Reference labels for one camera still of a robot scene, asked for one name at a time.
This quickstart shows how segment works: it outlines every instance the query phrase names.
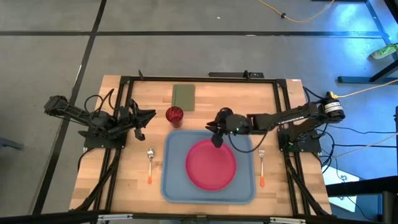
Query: fork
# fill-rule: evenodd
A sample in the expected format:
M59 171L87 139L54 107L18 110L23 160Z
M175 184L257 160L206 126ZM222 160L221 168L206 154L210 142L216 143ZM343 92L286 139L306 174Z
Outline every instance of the fork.
M149 175L148 175L148 184L152 183L152 159L155 157L155 152L153 148L149 148L147 151L147 155L149 158Z
M263 168L262 168L262 159L264 158L264 150L263 149L259 150L259 156L260 156L260 160L261 160L260 186L263 187L263 186L265 186L265 183L264 183L264 171L263 171Z

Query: yellow cable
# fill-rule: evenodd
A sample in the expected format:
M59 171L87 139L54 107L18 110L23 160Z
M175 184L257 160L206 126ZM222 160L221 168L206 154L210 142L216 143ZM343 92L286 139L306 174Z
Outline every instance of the yellow cable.
M364 92L364 91L372 90L372 89L374 89L374 88L379 88L379 87L382 87L382 86L390 85L391 83L394 83L394 82L398 82L398 78L397 78L396 80L391 81L391 82L387 82L387 83L385 83L385 84L383 84L383 85L378 85L378 86L374 86L374 87L367 88L367 89L364 89L364 90L359 90L359 91L356 91L356 92L353 92L353 93L350 93L350 94L347 94L347 95L343 95L343 96L335 95L335 94L333 94L333 92L331 91L331 92L330 92L330 96L331 96L333 99L344 98L344 97L347 97L347 96L355 95L355 94L357 94L357 93L362 93L362 92Z
M314 19L314 18L316 18L317 16L319 16L320 14L322 14L327 8L329 8L329 6L331 6L331 5L334 3L334 1L335 1L335 0L331 0L331 2L330 2L327 6L325 6L325 8L323 8L320 12L316 13L314 16L309 17L308 19L304 19L304 20L302 20L302 21L297 21L297 20L294 20L294 19L290 18L289 16L285 16L285 18L288 19L288 20L290 20L290 21L292 21L292 22L309 22L309 21L311 21L312 19ZM268 5L267 3L265 3L265 2L263 2L263 1L261 1L261 0L259 0L259 2L260 2L261 4L263 4L263 5L267 6L267 7L269 7L270 9L274 10L274 11L275 11L276 13L278 13L279 15L282 15L282 13L279 12L276 8L274 8L274 7L270 6L270 5Z
M355 152L355 151L358 151L358 150L366 149L367 147L371 147L371 146L378 145L378 144L380 144L380 143L382 143L382 142L384 142L384 141L387 141L388 139L393 138L393 137L395 137L395 136L397 136L397 135L398 135L398 133L395 133L395 134L393 134L392 136L389 136L389 137L387 137L387 138L385 138L385 139L383 139L383 140L380 140L380 141L378 141L378 142L375 142L375 143L372 143L372 144L368 144L367 146L364 146L364 147L361 147L361 148L354 149L354 150L352 150L352 151L348 151L348 152L342 153L342 154L340 154L340 155L338 155L338 156L335 156L335 158L339 158L339 157L341 157L341 156L343 156L343 155L347 155L347 154L349 154L349 153L352 153L352 152Z

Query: orange handle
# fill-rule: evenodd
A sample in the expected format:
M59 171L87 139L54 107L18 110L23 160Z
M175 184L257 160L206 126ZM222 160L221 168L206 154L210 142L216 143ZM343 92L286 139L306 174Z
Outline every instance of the orange handle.
M264 176L261 176L261 179L260 179L260 186L261 186L261 187L265 186L265 183L264 183Z

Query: fork handle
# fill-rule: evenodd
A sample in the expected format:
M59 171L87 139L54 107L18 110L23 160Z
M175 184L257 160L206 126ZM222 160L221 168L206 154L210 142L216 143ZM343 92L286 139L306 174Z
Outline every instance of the fork handle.
M152 183L152 160L149 161L148 184Z
M264 182L264 170L262 168L262 158L261 158L261 178L260 178L260 186L263 187L265 186L265 182Z

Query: green object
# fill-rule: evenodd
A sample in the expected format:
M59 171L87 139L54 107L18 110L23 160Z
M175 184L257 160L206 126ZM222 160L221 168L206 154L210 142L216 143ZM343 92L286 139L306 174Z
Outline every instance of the green object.
M184 112L195 110L195 85L173 85L172 106L178 106Z
M371 55L372 55L372 58L374 58L374 59L381 59L381 58L384 58L385 56L388 56L388 55L396 52L397 49L398 49L398 44L389 44L389 45L383 47L382 49L379 49L379 50L373 52Z

